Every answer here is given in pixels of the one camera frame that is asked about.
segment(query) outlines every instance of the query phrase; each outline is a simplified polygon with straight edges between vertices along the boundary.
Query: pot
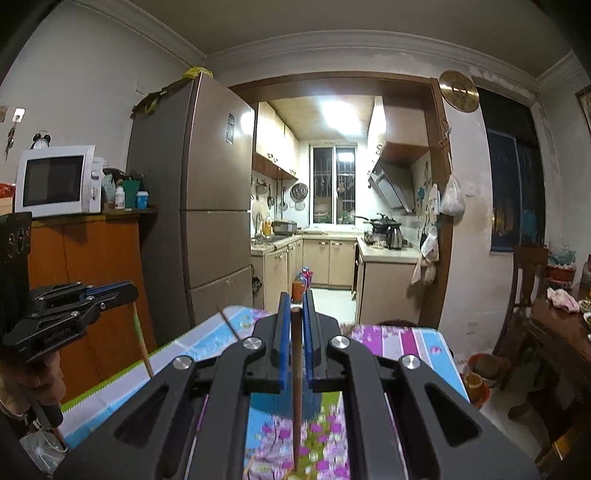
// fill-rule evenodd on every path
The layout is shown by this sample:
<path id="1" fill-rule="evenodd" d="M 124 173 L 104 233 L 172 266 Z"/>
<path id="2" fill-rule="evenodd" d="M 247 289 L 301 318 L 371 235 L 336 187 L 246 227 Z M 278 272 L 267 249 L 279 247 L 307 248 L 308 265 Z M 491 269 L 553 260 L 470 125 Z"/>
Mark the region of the pot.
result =
<path id="1" fill-rule="evenodd" d="M 397 222 L 393 218 L 385 216 L 383 213 L 380 213 L 380 215 L 380 218 L 372 219 L 369 219 L 367 217 L 361 217 L 359 215 L 357 215 L 356 217 L 367 220 L 366 223 L 369 223 L 372 226 L 373 233 L 378 233 L 380 235 L 385 235 L 388 232 L 388 227 L 390 226 L 393 228 L 400 228 L 400 225 L 402 225 L 400 222 Z"/>
<path id="2" fill-rule="evenodd" d="M 273 220 L 273 233 L 276 235 L 294 235 L 297 223 L 293 220 Z"/>

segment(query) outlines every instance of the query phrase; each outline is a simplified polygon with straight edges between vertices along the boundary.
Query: metal screw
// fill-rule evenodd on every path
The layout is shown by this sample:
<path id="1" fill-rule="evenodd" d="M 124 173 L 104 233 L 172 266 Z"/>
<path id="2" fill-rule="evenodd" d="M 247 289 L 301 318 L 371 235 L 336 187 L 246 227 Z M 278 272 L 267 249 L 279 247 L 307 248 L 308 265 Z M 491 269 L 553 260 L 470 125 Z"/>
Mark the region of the metal screw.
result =
<path id="1" fill-rule="evenodd" d="M 242 344 L 247 350 L 258 350 L 262 347 L 262 340 L 259 337 L 248 337 Z"/>
<path id="2" fill-rule="evenodd" d="M 402 365 L 409 370 L 414 370 L 421 365 L 421 359 L 416 355 L 404 355 L 400 361 Z"/>
<path id="3" fill-rule="evenodd" d="M 178 356 L 173 360 L 173 367 L 177 370 L 186 370 L 193 363 L 193 359 L 187 355 Z"/>
<path id="4" fill-rule="evenodd" d="M 333 347 L 338 348 L 340 350 L 344 350 L 351 344 L 351 340 L 349 340 L 345 336 L 337 335 L 331 338 L 330 343 Z"/>

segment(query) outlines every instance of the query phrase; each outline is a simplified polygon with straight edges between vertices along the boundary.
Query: electric kettle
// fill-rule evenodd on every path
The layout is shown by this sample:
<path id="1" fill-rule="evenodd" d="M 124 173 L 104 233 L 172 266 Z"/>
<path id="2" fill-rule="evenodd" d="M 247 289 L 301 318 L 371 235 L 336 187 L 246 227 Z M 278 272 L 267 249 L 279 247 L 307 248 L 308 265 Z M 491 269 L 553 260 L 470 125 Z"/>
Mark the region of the electric kettle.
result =
<path id="1" fill-rule="evenodd" d="M 397 225 L 390 225 L 386 231 L 386 248 L 400 250 L 402 248 L 402 239 L 400 223 Z"/>

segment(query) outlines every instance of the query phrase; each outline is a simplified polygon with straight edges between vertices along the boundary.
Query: window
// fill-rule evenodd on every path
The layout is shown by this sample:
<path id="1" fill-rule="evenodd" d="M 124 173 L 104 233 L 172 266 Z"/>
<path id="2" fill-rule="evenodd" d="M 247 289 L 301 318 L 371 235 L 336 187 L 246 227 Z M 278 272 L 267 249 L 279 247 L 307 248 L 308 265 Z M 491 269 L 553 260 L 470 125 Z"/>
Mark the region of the window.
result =
<path id="1" fill-rule="evenodd" d="M 492 174 L 491 251 L 544 242 L 544 173 L 530 109 L 478 89 Z"/>
<path id="2" fill-rule="evenodd" d="M 355 224 L 355 147 L 312 147 L 312 223 Z"/>

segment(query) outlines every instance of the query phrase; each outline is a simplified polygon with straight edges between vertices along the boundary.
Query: kitchen countertop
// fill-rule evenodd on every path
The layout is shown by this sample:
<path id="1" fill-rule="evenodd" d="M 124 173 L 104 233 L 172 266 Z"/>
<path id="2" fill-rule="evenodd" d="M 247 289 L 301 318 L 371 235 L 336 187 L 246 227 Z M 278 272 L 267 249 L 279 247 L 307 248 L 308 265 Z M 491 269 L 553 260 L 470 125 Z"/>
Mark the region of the kitchen countertop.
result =
<path id="1" fill-rule="evenodd" d="M 298 240 L 338 240 L 338 241 L 351 241 L 356 242 L 358 240 L 358 234 L 353 232 L 318 232 L 310 233 L 306 231 L 300 232 L 298 235 L 286 236 L 275 242 L 261 242 L 251 244 L 251 256 L 261 257 L 263 255 L 270 254 L 277 250 L 280 250 L 287 245 L 298 241 Z"/>
<path id="2" fill-rule="evenodd" d="M 416 264 L 421 257 L 421 252 L 413 247 L 404 247 L 402 250 L 388 250 L 387 248 L 375 248 L 363 241 L 363 237 L 357 237 L 359 253 L 365 263 L 403 263 Z"/>

